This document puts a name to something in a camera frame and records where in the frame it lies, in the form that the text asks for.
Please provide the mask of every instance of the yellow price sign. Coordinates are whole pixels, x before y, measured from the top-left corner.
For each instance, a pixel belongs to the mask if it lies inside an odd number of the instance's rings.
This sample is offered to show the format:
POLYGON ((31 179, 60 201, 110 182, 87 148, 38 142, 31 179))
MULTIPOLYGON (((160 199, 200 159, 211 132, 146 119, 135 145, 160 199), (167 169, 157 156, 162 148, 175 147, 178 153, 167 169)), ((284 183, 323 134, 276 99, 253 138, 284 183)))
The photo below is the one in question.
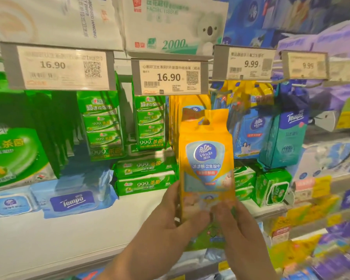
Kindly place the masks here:
POLYGON ((336 129, 350 129, 350 111, 341 113, 336 129))
POLYGON ((271 234, 281 228, 289 227, 289 226, 290 226, 290 220, 285 216, 279 216, 276 219, 274 226, 272 227, 271 234))
POLYGON ((178 276, 178 277, 170 279, 170 280, 186 280, 186 277, 185 277, 185 274, 183 274, 182 276, 178 276))
POLYGON ((221 262, 218 263, 218 270, 219 271, 223 271, 223 270, 226 270, 226 269, 229 269, 229 265, 228 265, 228 262, 226 260, 221 261, 221 262))
POLYGON ((336 224, 340 224, 342 222, 342 214, 332 214, 327 217, 327 226, 334 226, 336 224))
POLYGON ((312 191, 313 198, 320 198, 322 196, 327 196, 331 192, 331 176, 325 176, 322 178, 315 178, 315 185, 312 191))

